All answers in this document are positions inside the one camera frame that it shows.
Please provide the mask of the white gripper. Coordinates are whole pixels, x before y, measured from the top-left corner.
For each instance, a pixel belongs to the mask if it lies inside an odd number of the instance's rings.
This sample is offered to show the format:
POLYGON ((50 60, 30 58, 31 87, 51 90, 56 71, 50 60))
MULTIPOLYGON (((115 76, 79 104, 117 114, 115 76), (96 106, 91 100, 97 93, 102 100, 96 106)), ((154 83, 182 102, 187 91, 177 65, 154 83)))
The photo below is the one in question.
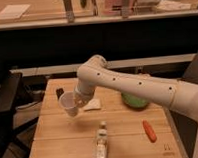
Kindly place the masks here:
POLYGON ((82 94, 77 88, 73 91, 73 99, 78 108, 84 107, 91 100, 91 98, 82 94))

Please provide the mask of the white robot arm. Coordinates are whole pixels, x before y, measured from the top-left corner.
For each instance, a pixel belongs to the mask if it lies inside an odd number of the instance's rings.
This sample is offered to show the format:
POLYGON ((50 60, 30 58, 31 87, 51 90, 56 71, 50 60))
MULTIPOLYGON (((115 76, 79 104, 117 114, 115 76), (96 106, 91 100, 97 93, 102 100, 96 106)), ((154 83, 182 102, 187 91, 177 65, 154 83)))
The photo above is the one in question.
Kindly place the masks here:
MULTIPOLYGON (((198 84, 113 72, 107 69, 107 61, 99 54, 78 67, 77 80, 74 99, 80 108, 92 100, 97 87, 103 86, 146 99, 198 122, 198 84)), ((198 128, 196 134, 193 158, 198 158, 198 128)))

